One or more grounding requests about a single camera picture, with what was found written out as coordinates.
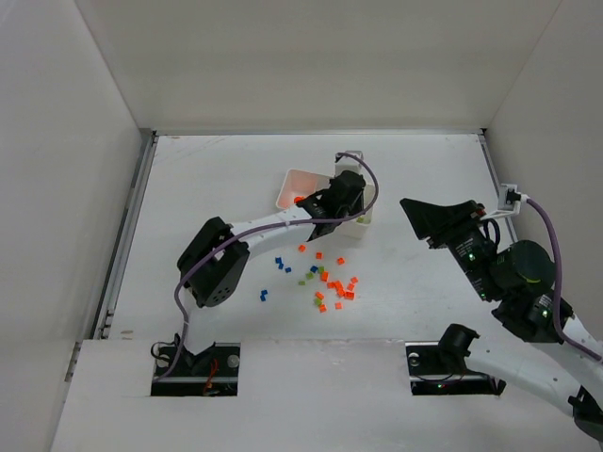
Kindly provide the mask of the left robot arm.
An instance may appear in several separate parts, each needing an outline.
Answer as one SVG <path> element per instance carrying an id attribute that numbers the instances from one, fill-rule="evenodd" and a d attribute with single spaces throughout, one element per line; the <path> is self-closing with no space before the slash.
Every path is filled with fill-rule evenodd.
<path id="1" fill-rule="evenodd" d="M 364 177 L 345 170 L 329 185 L 286 208 L 237 224 L 209 219 L 177 261 L 180 281 L 200 308 L 215 307 L 230 298 L 247 263 L 288 245 L 311 242 L 364 214 Z"/>

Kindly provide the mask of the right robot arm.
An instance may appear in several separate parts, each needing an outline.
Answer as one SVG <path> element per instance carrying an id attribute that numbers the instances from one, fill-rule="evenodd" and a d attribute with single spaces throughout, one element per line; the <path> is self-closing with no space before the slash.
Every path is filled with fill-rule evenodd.
<path id="1" fill-rule="evenodd" d="M 538 396 L 570 417 L 587 436 L 602 439 L 602 343 L 562 298 L 562 260 L 550 218 L 541 217 L 551 251 L 531 240 L 499 247 L 499 213 L 467 201 L 443 206 L 404 198 L 400 206 L 420 240 L 448 250 L 478 297 L 497 306 L 492 315 L 515 338 L 554 362 L 544 366 L 488 344 L 463 324 L 447 327 L 430 355 L 406 348 L 411 381 L 450 386 L 465 375 L 485 376 L 496 394 L 506 384 Z"/>

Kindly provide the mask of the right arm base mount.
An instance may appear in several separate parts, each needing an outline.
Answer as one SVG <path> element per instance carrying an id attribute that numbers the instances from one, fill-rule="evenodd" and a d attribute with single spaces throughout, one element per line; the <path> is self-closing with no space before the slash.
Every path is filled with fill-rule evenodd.
<path id="1" fill-rule="evenodd" d="M 480 336 L 460 324 L 451 324 L 437 341 L 407 342 L 406 362 L 413 396 L 500 396 L 503 379 L 470 370 L 465 359 Z"/>

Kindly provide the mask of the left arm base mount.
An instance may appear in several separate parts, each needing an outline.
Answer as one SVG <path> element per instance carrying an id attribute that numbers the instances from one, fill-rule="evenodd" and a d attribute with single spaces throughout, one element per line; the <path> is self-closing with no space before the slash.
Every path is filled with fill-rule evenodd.
<path id="1" fill-rule="evenodd" d="M 194 354 L 182 347 L 175 360 L 181 338 L 151 346 L 155 360 L 151 396 L 230 397 L 237 396 L 240 368 L 240 343 L 213 343 Z"/>

